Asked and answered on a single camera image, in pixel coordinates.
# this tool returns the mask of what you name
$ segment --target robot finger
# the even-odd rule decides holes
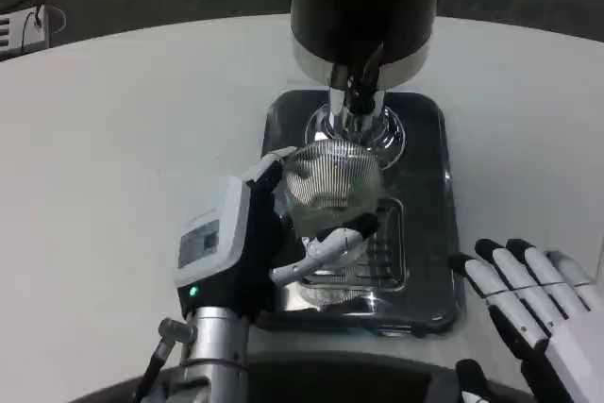
[[[303,238],[306,249],[304,259],[271,271],[271,279],[278,286],[288,285],[314,273],[326,264],[338,260],[348,250],[364,243],[378,231],[379,222],[375,214],[364,213],[341,227],[322,230],[316,238]]]
[[[564,317],[527,268],[508,249],[495,241],[478,240],[475,250],[481,258],[493,265],[544,331],[551,335],[564,321]]]
[[[521,239],[508,240],[506,248],[527,267],[567,318],[587,312],[577,293],[566,283],[543,250]]]
[[[295,146],[288,146],[267,153],[258,164],[245,171],[242,180],[251,183],[255,189],[272,192],[283,175],[283,160],[296,150]]]
[[[449,267],[466,277],[485,300],[495,328],[518,359],[530,355],[532,348],[547,339],[532,313],[489,264],[465,254],[455,254],[449,257]]]
[[[464,359],[455,364],[463,403],[495,403],[489,382],[478,362]]]
[[[599,311],[604,308],[604,302],[596,291],[593,280],[585,274],[583,268],[576,261],[559,250],[545,254],[564,277],[566,283],[575,289],[589,310]]]

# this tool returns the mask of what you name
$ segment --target metal grate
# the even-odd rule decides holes
[[[377,217],[379,231],[370,238],[367,251],[353,264],[340,269],[320,269],[300,283],[308,288],[334,290],[401,287],[405,281],[402,206],[391,198],[380,199]]]

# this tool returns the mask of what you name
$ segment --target white table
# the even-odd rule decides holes
[[[445,113],[463,251],[523,236],[595,270],[603,68],[600,43],[437,20],[427,65],[401,90]],[[179,316],[169,270],[181,226],[213,180],[258,159],[277,96],[314,85],[294,62],[288,16],[170,25],[0,63],[3,401],[62,402],[142,372],[158,321]],[[471,291],[468,307],[444,337],[254,331],[250,349],[449,367],[473,357],[524,388]]]

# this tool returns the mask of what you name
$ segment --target transparent cup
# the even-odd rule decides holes
[[[295,233],[314,238],[364,212],[375,213],[382,174],[374,155],[346,141],[324,140],[298,150],[284,163],[283,180]],[[366,242],[331,263],[346,267],[366,249]]]

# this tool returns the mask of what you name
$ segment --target robotic hand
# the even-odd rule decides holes
[[[523,240],[504,247],[483,239],[475,249],[493,266],[463,254],[452,256],[449,266],[485,300],[535,398],[604,401],[604,304],[592,280],[562,252],[545,253]],[[458,362],[457,374],[465,403],[507,401],[491,392],[476,362]]]
[[[295,150],[271,152],[243,178],[230,176],[222,207],[204,212],[188,225],[176,269],[187,325],[164,320],[161,342],[134,402],[149,395],[175,342],[184,347],[169,403],[244,402],[249,324],[261,311],[274,307],[276,286],[336,261],[378,231],[377,217],[364,213],[304,241],[306,256],[301,261],[272,269],[286,233],[275,213],[273,190],[282,177],[282,161]]]

